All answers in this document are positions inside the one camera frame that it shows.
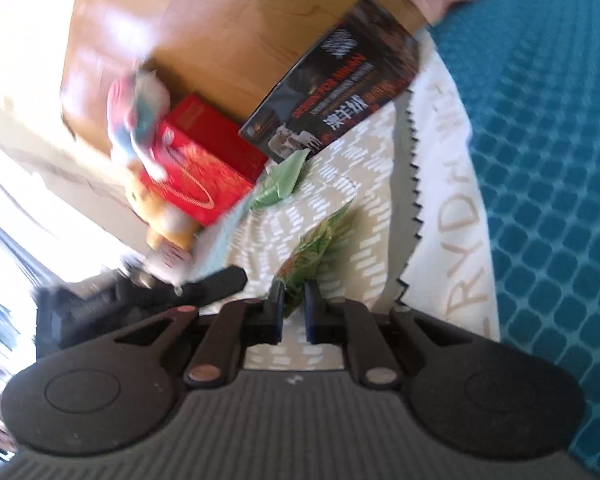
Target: green wrapper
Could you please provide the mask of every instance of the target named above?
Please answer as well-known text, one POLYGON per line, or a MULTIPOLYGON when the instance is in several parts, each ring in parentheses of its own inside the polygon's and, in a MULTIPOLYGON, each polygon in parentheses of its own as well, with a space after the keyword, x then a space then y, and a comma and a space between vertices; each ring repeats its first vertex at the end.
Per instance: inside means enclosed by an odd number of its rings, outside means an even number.
POLYGON ((253 193, 250 209, 274 205, 291 195, 310 150, 299 150, 272 168, 263 183, 253 193))
POLYGON ((287 302, 285 317, 302 300, 304 282, 315 276, 318 264, 329 244, 337 238, 345 225, 344 216, 351 202, 347 202, 335 213, 322 220, 316 227, 300 238, 300 243, 291 256, 282 264, 274 280, 282 280, 291 301, 287 302))

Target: wooden board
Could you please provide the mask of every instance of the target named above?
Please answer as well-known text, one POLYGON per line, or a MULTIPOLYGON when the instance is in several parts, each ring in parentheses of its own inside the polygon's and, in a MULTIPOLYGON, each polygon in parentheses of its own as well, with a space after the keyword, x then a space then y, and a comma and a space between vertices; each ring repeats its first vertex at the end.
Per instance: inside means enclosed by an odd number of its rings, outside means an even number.
MULTIPOLYGON (((174 101, 190 92, 243 122, 285 72, 357 0, 76 0, 61 101, 69 128, 108 153, 109 85, 147 62, 174 101)), ((407 27, 407 0, 379 0, 407 27)))

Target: teal patterned fabric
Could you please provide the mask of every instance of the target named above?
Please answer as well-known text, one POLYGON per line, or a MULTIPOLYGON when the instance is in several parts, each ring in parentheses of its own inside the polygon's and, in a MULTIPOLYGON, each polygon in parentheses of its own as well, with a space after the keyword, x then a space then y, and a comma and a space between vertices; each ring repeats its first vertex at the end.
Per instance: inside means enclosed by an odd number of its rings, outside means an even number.
POLYGON ((433 30, 474 128, 502 335, 587 399, 600 473, 600 0, 479 0, 433 30))

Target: stuffed animal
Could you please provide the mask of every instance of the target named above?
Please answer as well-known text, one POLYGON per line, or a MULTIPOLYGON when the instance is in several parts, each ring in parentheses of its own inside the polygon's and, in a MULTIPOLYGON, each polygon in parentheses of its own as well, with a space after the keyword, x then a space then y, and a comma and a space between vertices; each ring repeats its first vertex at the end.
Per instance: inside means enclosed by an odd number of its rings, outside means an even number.
POLYGON ((168 240, 184 251, 191 250, 197 232, 203 228, 201 224, 140 182, 135 171, 129 173, 125 192, 133 210, 149 224, 149 247, 155 250, 168 240))
POLYGON ((135 70, 116 79, 107 96, 111 160, 122 166, 139 160, 153 180, 165 180, 167 172, 156 162, 151 145, 155 127, 170 106, 169 92, 155 72, 135 70))

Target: black box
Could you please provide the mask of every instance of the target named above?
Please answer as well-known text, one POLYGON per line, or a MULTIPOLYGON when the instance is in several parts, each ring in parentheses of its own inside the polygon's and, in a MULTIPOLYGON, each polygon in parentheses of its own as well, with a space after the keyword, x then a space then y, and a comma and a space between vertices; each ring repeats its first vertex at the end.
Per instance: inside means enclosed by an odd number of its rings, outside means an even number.
POLYGON ((418 70, 418 43, 375 0, 360 0, 298 61, 240 129, 280 162, 312 155, 394 99, 418 70))

